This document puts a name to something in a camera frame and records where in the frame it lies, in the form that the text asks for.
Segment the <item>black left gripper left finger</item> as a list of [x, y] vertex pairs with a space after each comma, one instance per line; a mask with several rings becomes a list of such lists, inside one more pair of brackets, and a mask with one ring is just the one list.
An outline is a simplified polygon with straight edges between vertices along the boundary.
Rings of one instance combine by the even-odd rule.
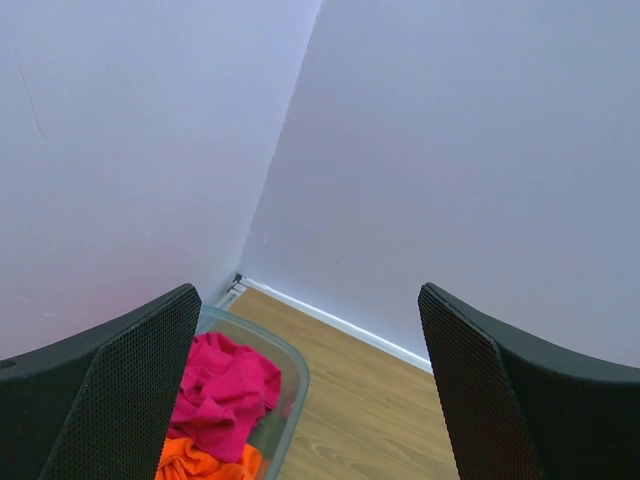
[[2, 360], [2, 478], [154, 478], [201, 305], [183, 284]]

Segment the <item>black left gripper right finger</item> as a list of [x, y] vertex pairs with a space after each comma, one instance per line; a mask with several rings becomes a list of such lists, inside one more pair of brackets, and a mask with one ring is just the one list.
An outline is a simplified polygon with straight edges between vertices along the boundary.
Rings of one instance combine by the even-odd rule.
[[433, 283], [418, 305], [460, 478], [638, 478], [638, 369], [545, 341]]

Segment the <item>pink t-shirt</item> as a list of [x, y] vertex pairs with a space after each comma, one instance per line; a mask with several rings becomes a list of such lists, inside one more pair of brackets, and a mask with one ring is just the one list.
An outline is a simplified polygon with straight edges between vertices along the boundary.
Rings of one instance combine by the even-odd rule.
[[168, 436], [188, 437], [217, 460], [235, 463], [254, 428], [278, 405], [281, 389], [280, 368], [257, 350], [222, 333], [197, 335]]

